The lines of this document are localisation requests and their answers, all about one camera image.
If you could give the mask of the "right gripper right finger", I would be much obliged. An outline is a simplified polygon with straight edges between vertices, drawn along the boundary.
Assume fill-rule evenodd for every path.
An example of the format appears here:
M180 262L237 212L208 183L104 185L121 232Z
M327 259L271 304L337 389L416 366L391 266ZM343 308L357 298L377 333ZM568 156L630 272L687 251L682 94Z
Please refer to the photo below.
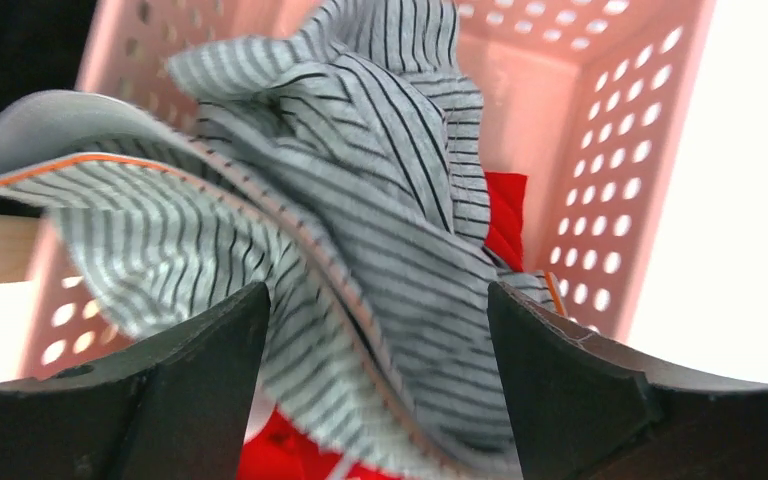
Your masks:
M677 365L504 283L488 320L526 479L768 479L768 384Z

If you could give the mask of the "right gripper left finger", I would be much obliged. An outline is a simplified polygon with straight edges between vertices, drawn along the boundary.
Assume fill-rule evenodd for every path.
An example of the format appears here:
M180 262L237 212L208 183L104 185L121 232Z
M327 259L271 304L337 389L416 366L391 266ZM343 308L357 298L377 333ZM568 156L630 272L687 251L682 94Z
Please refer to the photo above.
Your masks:
M98 360L0 383L0 479L232 479L270 300L253 284Z

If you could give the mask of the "red underwear with white lettering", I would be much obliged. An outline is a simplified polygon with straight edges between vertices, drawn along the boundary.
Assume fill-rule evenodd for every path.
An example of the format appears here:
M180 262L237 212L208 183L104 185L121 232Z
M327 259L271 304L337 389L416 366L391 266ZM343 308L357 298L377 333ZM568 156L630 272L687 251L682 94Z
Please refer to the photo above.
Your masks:
M523 203L527 177L491 172L488 180L490 224L485 239L489 251L504 266L522 272ZM238 479L388 479L341 452L319 447L284 418L265 394L257 391L251 406Z

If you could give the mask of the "grey striped underwear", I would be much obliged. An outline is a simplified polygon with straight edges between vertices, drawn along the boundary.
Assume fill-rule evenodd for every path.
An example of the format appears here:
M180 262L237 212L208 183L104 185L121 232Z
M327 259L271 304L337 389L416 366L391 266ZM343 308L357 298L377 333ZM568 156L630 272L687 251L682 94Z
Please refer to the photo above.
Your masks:
M43 207L102 314L142 340L252 283L260 376L319 445L392 474L518 479L489 285L555 279L484 245L483 98L448 1L326 1L292 36L171 57L185 135L52 90L0 114L0 196Z

